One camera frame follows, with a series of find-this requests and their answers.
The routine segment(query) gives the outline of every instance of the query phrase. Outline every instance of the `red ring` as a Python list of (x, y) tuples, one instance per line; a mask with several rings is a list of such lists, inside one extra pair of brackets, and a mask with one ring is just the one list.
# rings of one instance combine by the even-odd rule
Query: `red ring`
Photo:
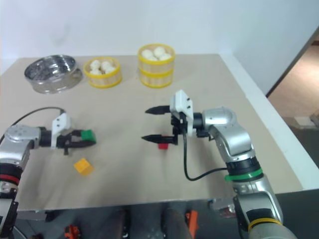
[(2, 180), (10, 180), (12, 182), (15, 182), (16, 184), (19, 184), (20, 179), (10, 176), (10, 175), (6, 175), (6, 174), (0, 174), (0, 179)]

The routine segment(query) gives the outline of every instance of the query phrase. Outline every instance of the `yellow ring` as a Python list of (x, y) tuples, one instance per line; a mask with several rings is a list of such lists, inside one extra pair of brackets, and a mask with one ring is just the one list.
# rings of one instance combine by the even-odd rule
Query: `yellow ring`
[(249, 226), (248, 226), (248, 231), (250, 232), (251, 228), (257, 224), (257, 223), (277, 223), (279, 225), (282, 225), (281, 222), (279, 222), (278, 220), (276, 219), (273, 219), (273, 218), (259, 218), (259, 219), (256, 219), (256, 220), (253, 220)]
[[(150, 61), (148, 59), (145, 59), (142, 55), (141, 55), (141, 51), (148, 47), (148, 46), (162, 46), (162, 47), (166, 47), (166, 48), (169, 48), (172, 52), (173, 52), (173, 55), (171, 56), (171, 58), (167, 59), (167, 60), (164, 60), (164, 61)], [(150, 64), (150, 65), (165, 65), (167, 63), (170, 63), (172, 62), (174, 59), (175, 59), (175, 51), (173, 48), (171, 48), (170, 46), (168, 45), (165, 45), (165, 44), (159, 44), (159, 43), (154, 43), (154, 44), (148, 44), (148, 45), (145, 45), (145, 46), (142, 46), (139, 51), (138, 51), (138, 59), (146, 64)]]
[(166, 83), (166, 84), (164, 84), (164, 85), (153, 86), (153, 85), (150, 85), (150, 84), (148, 84), (148, 83), (145, 83), (145, 82), (142, 81), (142, 80), (141, 80), (141, 82), (142, 82), (144, 85), (146, 85), (146, 86), (148, 86), (148, 87), (150, 87), (150, 88), (155, 88), (155, 89), (159, 89), (159, 88), (163, 88), (163, 87), (169, 86), (169, 85), (172, 83), (172, 81), (170, 81), (170, 82), (168, 82), (168, 83)]
[(96, 85), (92, 82), (89, 81), (89, 84), (95, 88), (99, 88), (99, 89), (105, 89), (105, 88), (110, 88), (110, 87), (113, 87), (113, 86), (116, 86), (117, 84), (119, 84), (120, 82), (122, 81), (122, 78), (120, 78), (118, 81), (112, 83), (112, 84), (109, 84), (109, 85), (106, 85), (106, 86), (101, 86), (101, 85)]
[[(94, 61), (94, 60), (99, 60), (99, 59), (105, 59), (105, 58), (110, 58), (110, 59), (112, 59), (112, 60), (116, 63), (117, 67), (116, 67), (116, 69), (115, 69), (114, 71), (112, 71), (112, 72), (110, 72), (110, 73), (108, 73), (108, 74), (103, 74), (103, 75), (93, 75), (93, 74), (91, 74), (90, 72), (88, 72), (88, 71), (85, 69), (85, 68), (87, 68), (87, 66), (88, 66), (89, 64), (91, 64), (92, 61)], [(103, 78), (108, 78), (108, 77), (114, 76), (114, 75), (116, 75), (120, 70), (121, 70), (121, 66), (120, 66), (119, 61), (118, 61), (117, 59), (113, 58), (113, 57), (110, 57), (110, 56), (101, 56), (101, 57), (93, 58), (93, 59), (89, 60), (87, 63), (85, 63), (85, 65), (83, 66), (83, 71), (84, 71), (85, 75), (87, 75), (88, 77), (94, 78), (94, 79), (103, 79)]]
[(164, 77), (171, 75), (174, 72), (174, 69), (171, 69), (171, 70), (164, 72), (164, 73), (151, 73), (151, 72), (144, 71), (141, 68), (139, 68), (139, 69), (143, 75), (148, 76), (148, 77), (152, 77), (152, 78), (164, 78)]

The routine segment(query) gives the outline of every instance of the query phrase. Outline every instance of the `beige table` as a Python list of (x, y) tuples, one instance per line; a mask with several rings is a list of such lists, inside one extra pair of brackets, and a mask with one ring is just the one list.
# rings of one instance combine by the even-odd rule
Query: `beige table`
[[(79, 65), (91, 57), (77, 57)], [(35, 59), (17, 60), (1, 78), (0, 132), (23, 114), (45, 106), (65, 108), (76, 128), (92, 129), (98, 143), (63, 156), (62, 150), (32, 151), (22, 175), (17, 200), (20, 210), (65, 209), (140, 204), (169, 200), (219, 198), (232, 195), (223, 179), (225, 172), (196, 182), (183, 172), (182, 144), (167, 151), (146, 142), (147, 134), (171, 134), (170, 115), (152, 116), (144, 111), (169, 104), (170, 97), (183, 89), (201, 112), (219, 106), (232, 108), (248, 130), (257, 157), (275, 193), (302, 189), (275, 141), (259, 119), (219, 55), (178, 55), (174, 82), (164, 89), (151, 89), (137, 79), (135, 56), (117, 56), (123, 81), (109, 89), (95, 89), (84, 79), (60, 94), (42, 95), (31, 88), (23, 72)], [(23, 123), (50, 127), (58, 112), (34, 114)], [(86, 157), (95, 170), (81, 176), (73, 164)], [(188, 168), (197, 176), (224, 167), (214, 141), (188, 140)]]

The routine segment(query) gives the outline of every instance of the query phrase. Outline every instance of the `yellow cube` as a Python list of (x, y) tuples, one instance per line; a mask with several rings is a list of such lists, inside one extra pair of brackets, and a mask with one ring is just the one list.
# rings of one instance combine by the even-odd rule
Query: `yellow cube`
[(86, 160), (86, 158), (81, 158), (74, 164), (75, 169), (82, 174), (83, 176), (89, 175), (94, 168), (92, 165)]

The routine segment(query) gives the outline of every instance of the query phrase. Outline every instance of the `white wall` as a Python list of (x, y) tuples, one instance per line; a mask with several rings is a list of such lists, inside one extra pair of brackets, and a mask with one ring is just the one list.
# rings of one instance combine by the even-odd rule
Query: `white wall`
[(319, 23), (318, 0), (1, 0), (1, 58), (233, 52), (266, 93)]

